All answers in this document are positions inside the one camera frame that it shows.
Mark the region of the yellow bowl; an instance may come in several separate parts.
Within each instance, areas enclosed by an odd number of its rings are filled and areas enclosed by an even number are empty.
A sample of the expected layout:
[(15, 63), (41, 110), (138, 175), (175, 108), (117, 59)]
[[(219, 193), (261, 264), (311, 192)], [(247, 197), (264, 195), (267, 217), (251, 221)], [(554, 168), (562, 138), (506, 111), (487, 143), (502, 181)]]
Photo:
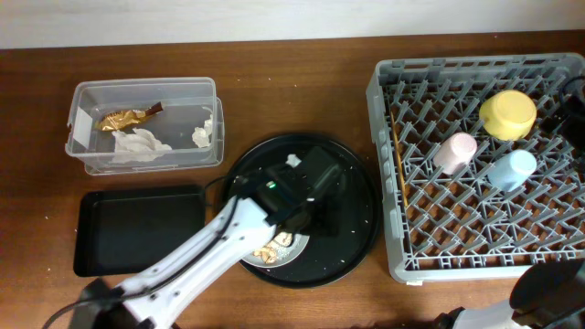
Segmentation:
[(537, 107), (525, 93), (505, 90), (481, 106), (479, 118), (494, 138), (517, 141), (530, 133), (537, 118)]

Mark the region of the grey plate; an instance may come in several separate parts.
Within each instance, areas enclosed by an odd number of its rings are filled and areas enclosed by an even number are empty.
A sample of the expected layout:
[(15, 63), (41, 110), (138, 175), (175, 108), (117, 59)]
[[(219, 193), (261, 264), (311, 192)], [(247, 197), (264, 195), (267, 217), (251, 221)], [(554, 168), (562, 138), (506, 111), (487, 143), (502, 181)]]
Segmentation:
[(245, 256), (242, 259), (242, 261), (251, 265), (251, 266), (255, 266), (258, 268), (264, 268), (264, 269), (272, 269), (272, 268), (277, 268), (277, 267), (281, 267), (283, 265), (286, 265), (286, 264), (292, 262), (293, 260), (295, 260), (304, 251), (304, 249), (307, 246), (309, 239), (310, 239), (309, 236), (305, 236), (302, 234), (293, 234), (293, 236), (294, 236), (294, 242), (292, 244), (291, 252), (287, 256), (282, 258), (280, 261), (277, 261), (273, 264), (264, 264), (261, 260), (253, 257), (252, 253)]

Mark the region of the food scraps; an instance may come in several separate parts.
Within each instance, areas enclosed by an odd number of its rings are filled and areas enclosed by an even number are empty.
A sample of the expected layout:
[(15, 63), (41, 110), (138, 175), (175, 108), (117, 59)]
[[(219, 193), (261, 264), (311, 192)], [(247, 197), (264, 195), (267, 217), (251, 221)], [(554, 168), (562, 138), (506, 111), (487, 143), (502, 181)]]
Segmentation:
[(292, 233), (281, 232), (268, 244), (252, 252), (252, 256), (261, 260), (264, 264), (273, 264), (287, 256), (293, 246)]

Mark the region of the light blue cup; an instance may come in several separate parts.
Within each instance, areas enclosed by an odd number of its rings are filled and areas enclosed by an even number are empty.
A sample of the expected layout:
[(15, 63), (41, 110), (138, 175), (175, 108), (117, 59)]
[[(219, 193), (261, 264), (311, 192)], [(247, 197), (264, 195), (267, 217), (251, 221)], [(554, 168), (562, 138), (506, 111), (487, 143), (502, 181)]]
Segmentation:
[(536, 171), (537, 159), (526, 150), (514, 150), (494, 163), (487, 177), (492, 186), (504, 192), (510, 192)]

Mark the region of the wooden chopstick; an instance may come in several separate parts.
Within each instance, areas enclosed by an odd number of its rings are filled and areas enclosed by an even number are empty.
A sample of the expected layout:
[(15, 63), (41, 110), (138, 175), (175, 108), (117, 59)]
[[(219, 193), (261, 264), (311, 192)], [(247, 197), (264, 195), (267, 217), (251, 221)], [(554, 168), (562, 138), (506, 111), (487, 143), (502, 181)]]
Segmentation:
[(395, 154), (396, 154), (396, 158), (397, 158), (397, 166), (398, 166), (398, 176), (399, 176), (399, 183), (400, 183), (400, 190), (401, 190), (401, 194), (402, 194), (402, 199), (403, 199), (403, 203), (404, 203), (404, 207), (405, 209), (408, 208), (409, 206), (409, 202), (408, 202), (408, 197), (407, 197), (407, 188), (406, 188), (406, 182), (405, 182), (405, 177), (404, 177), (404, 171), (403, 171), (403, 166), (402, 166), (402, 159), (399, 153), (399, 141), (398, 141), (398, 136), (396, 134), (396, 130), (393, 127), (392, 128), (392, 138), (393, 138), (393, 142), (394, 142), (394, 146), (395, 146)]
[(392, 139), (394, 142), (394, 149), (395, 149), (395, 154), (396, 154), (396, 158), (397, 158), (397, 166), (398, 166), (398, 177), (399, 177), (399, 183), (400, 183), (400, 190), (401, 190), (401, 194), (402, 194), (402, 199), (403, 199), (403, 203), (404, 203), (404, 207), (405, 209), (408, 208), (409, 203), (408, 203), (408, 198), (407, 198), (407, 189), (405, 186), (405, 179), (404, 179), (404, 173), (403, 173), (403, 167), (402, 167), (402, 160), (401, 160), (401, 156), (399, 153), (399, 140), (398, 140), (398, 135), (397, 135), (397, 127), (396, 127), (396, 122), (394, 119), (394, 114), (392, 111), (389, 112), (390, 114), (390, 125), (391, 125), (391, 132), (392, 132)]

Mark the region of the small white tissue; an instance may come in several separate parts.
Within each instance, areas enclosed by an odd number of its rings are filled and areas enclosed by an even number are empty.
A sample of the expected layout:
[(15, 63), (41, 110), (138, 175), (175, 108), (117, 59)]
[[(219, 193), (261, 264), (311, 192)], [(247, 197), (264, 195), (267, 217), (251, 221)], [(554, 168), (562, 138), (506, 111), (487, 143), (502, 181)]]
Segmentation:
[(211, 145), (211, 134), (213, 133), (213, 115), (204, 121), (202, 127), (196, 127), (192, 133), (192, 141), (198, 148), (206, 148)]

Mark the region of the pink cup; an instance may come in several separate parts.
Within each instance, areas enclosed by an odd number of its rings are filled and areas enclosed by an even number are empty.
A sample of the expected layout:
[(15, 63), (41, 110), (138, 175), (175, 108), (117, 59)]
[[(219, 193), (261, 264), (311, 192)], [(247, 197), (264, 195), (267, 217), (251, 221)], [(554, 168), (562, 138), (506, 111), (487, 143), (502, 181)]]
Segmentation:
[(449, 137), (433, 157), (433, 164), (446, 175), (468, 165), (477, 151), (477, 142), (469, 133), (455, 133)]

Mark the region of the large white tissue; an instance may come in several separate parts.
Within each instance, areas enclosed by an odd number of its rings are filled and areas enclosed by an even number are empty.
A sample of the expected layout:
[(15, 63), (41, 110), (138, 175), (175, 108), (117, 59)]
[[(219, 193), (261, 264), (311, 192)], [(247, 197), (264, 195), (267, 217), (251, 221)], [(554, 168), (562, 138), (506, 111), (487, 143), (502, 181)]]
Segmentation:
[(133, 133), (124, 133), (113, 131), (112, 136), (115, 139), (114, 152), (153, 152), (153, 151), (171, 151), (172, 147), (163, 144), (154, 135), (146, 130), (133, 128)]

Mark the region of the gold snack wrapper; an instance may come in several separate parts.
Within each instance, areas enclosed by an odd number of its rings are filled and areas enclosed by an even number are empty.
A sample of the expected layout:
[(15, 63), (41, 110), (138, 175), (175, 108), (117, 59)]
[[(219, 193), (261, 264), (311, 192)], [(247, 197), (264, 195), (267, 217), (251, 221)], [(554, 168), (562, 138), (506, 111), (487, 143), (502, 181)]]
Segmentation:
[(162, 103), (158, 102), (147, 109), (111, 112), (101, 118), (95, 128), (102, 132), (120, 131), (126, 127), (144, 123), (163, 110)]

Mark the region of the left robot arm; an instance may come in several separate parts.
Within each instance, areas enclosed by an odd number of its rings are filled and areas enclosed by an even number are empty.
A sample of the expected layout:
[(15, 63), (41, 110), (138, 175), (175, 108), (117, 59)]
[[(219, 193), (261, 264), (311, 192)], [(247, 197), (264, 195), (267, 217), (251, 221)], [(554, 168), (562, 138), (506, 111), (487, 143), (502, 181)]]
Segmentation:
[(150, 268), (109, 287), (86, 286), (72, 312), (72, 328), (170, 328), (196, 297), (229, 268), (278, 234), (326, 230), (314, 210), (330, 194), (342, 166), (315, 146), (303, 158), (235, 175), (237, 189), (214, 219)]

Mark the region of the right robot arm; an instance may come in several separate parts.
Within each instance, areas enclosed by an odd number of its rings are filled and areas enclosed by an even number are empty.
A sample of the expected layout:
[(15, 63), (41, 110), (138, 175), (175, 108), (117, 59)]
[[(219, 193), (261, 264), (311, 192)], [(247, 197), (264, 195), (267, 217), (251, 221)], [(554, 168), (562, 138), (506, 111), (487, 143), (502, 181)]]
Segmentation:
[(507, 301), (442, 313), (431, 327), (584, 329), (584, 260), (535, 265), (520, 277)]

